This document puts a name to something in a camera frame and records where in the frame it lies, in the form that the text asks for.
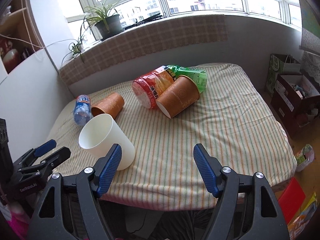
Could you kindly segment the brown paper cup white base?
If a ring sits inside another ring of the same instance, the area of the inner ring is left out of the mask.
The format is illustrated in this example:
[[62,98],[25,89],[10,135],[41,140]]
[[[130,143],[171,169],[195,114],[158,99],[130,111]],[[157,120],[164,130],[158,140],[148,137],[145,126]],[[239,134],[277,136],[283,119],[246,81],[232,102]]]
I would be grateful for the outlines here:
[[200,98],[200,92],[195,82],[181,75],[156,100],[158,108],[166,117],[172,119]]

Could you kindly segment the red box on floor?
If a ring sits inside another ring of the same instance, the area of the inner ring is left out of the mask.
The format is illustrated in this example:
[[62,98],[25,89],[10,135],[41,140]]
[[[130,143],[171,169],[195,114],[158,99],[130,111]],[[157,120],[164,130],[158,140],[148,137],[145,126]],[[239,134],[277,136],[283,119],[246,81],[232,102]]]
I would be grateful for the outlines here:
[[296,178],[292,178],[287,188],[278,198],[281,211],[286,224],[288,225],[305,199],[305,193]]

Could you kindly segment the blue orange plastic bottle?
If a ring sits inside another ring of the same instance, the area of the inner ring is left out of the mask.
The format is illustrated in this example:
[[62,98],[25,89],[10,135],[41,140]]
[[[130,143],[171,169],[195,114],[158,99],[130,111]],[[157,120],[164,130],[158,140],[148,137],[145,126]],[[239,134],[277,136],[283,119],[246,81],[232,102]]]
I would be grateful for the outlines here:
[[80,95],[76,98],[73,118],[79,126],[85,126],[91,120],[91,99],[88,95]]

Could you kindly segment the red white vase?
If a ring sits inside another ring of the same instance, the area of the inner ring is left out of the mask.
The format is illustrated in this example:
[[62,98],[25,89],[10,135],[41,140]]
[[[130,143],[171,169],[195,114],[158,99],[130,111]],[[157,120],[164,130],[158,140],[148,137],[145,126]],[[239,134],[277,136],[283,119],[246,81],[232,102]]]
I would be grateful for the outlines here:
[[12,72],[21,62],[18,50],[7,38],[1,38],[1,58],[7,73]]

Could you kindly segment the dark cardboard box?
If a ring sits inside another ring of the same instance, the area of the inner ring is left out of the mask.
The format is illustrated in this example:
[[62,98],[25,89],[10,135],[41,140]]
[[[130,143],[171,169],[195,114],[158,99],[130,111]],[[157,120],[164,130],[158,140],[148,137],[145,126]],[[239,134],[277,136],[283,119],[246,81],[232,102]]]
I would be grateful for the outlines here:
[[319,91],[305,75],[278,75],[271,106],[290,137],[319,117]]

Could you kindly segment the potted spider plant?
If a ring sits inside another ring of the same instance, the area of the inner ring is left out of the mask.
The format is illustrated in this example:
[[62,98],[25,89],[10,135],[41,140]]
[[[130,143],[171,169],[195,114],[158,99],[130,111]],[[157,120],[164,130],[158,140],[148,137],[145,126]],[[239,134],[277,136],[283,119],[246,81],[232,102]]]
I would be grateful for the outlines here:
[[117,3],[106,4],[106,0],[99,5],[87,6],[87,12],[80,25],[80,35],[75,42],[69,44],[69,53],[66,54],[62,61],[63,65],[65,59],[70,55],[72,59],[78,56],[84,62],[82,53],[84,51],[85,32],[93,27],[97,28],[101,41],[114,37],[124,31],[121,22],[120,14],[116,10]]

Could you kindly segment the green snack bag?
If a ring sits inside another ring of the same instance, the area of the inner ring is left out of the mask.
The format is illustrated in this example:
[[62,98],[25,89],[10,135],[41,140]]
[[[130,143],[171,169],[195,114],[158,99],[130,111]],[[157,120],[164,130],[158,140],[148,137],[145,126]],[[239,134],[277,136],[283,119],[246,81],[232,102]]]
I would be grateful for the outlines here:
[[204,92],[208,80],[207,72],[204,69],[167,65],[165,70],[173,77],[174,81],[182,75],[189,77],[196,84],[199,93]]

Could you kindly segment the green white paper bag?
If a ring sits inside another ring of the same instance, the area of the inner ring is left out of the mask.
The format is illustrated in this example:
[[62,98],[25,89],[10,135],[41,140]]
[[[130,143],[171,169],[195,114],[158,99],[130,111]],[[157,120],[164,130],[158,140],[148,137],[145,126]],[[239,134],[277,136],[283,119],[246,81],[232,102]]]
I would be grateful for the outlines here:
[[277,76],[281,74],[295,75],[300,73],[300,63],[290,54],[271,54],[265,90],[270,97],[274,94]]

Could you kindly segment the white lace cloth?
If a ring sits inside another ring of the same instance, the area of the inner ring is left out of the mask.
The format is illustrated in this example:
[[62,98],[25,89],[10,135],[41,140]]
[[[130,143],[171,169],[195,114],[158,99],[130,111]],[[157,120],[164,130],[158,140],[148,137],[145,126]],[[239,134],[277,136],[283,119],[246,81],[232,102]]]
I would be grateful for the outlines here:
[[320,58],[318,55],[305,51],[301,60],[300,71],[308,75],[313,81],[319,84],[320,82]]

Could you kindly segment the black power strip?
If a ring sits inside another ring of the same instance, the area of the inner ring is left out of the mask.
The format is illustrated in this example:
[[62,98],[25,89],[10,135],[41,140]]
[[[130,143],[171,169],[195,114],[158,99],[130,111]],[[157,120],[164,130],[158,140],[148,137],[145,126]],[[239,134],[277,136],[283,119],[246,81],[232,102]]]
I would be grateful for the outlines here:
[[146,24],[146,23],[150,23],[150,22],[152,22],[152,21],[160,20],[160,19],[162,19],[163,17],[164,17],[164,16],[163,16],[161,13],[157,13],[157,14],[152,15],[152,16],[144,19],[144,20],[141,20],[141,21],[136,22],[136,23],[134,23],[134,24],[132,24],[132,25],[126,26],[126,27],[124,27],[123,29],[124,29],[124,30],[128,30],[128,29],[137,27],[137,26],[139,26],[139,25],[143,25],[143,24]]

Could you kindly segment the plaid beige windowsill cloth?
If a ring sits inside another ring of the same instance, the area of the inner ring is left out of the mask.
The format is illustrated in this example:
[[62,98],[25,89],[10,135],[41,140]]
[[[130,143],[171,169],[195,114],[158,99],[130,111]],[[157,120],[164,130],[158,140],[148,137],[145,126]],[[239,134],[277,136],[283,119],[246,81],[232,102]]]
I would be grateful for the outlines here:
[[94,73],[138,57],[193,44],[228,40],[221,14],[171,17],[143,24],[99,42],[60,68],[70,86]]

